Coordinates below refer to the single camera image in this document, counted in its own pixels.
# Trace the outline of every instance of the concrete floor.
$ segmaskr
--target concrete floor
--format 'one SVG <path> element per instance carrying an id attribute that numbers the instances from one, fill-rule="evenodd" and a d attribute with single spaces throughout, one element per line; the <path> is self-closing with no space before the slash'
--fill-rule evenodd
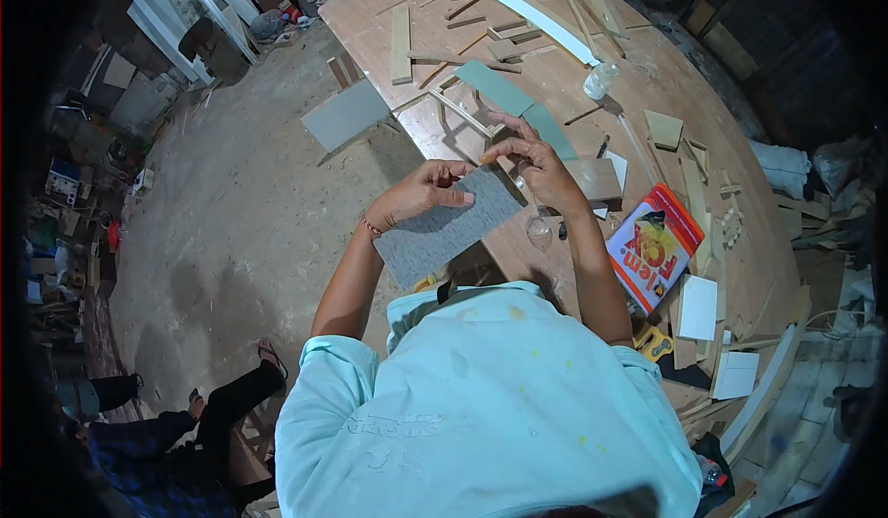
<path id="1" fill-rule="evenodd" d="M 338 88 L 343 50 L 318 21 L 237 85 L 184 112 L 148 157 L 154 187 L 125 212 L 110 307 L 123 365 L 145 378 L 146 418 L 182 410 L 259 363 L 269 337 L 290 369 L 361 213 L 423 162 L 377 124 L 327 157 L 300 118 Z M 384 354 L 388 271 L 365 340 Z"/>

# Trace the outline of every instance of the orange glue tin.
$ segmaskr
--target orange glue tin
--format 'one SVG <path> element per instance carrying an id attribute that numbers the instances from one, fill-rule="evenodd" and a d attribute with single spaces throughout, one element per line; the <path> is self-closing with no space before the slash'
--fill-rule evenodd
<path id="1" fill-rule="evenodd" d="M 659 182 L 605 244 L 616 277 L 649 315 L 681 277 L 702 241 L 700 226 Z"/>

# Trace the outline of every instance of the bracelet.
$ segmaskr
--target bracelet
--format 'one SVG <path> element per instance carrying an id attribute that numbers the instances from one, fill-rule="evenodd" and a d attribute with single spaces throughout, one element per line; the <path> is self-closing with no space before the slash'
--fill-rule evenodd
<path id="1" fill-rule="evenodd" d="M 366 225 L 367 228 L 370 229 L 370 232 L 373 233 L 374 235 L 376 235 L 377 237 L 383 235 L 383 232 L 382 232 L 382 231 L 380 231 L 378 228 L 373 227 L 373 226 L 370 224 L 370 222 L 367 221 L 367 216 L 366 216 L 366 215 L 361 215 L 361 223 L 363 223 L 364 225 Z"/>

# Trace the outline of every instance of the hand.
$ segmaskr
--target hand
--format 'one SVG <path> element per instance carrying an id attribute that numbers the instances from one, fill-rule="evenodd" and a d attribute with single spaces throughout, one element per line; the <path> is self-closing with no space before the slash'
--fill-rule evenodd
<path id="1" fill-rule="evenodd" d="M 188 404 L 188 413 L 194 417 L 195 421 L 201 421 L 204 408 L 207 407 L 207 403 L 203 400 L 204 398 L 202 396 L 196 396 L 194 397 L 194 400 Z"/>
<path id="2" fill-rule="evenodd" d="M 383 192 L 367 210 L 367 221 L 385 232 L 395 223 L 431 210 L 436 205 L 455 208 L 472 205 L 475 195 L 450 189 L 450 186 L 474 168 L 467 162 L 430 159 Z"/>
<path id="3" fill-rule="evenodd" d="M 507 113 L 490 113 L 490 120 L 502 123 L 521 138 L 510 137 L 497 143 L 479 158 L 483 164 L 500 156 L 509 156 L 518 163 L 518 172 L 527 182 L 527 188 L 540 202 L 555 208 L 561 215 L 571 217 L 589 211 L 589 202 L 579 185 L 561 163 L 552 146 L 540 140 L 537 130 L 519 117 Z"/>

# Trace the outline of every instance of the paint stain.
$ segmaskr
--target paint stain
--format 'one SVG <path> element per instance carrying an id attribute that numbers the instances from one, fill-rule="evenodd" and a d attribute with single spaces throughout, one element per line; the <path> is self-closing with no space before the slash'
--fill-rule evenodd
<path id="1" fill-rule="evenodd" d="M 509 317 L 511 319 L 524 319 L 527 317 L 527 312 L 517 306 L 509 306 Z"/>
<path id="2" fill-rule="evenodd" d="M 469 361 L 453 348 L 450 349 L 450 364 L 457 378 L 465 379 L 469 375 Z"/>

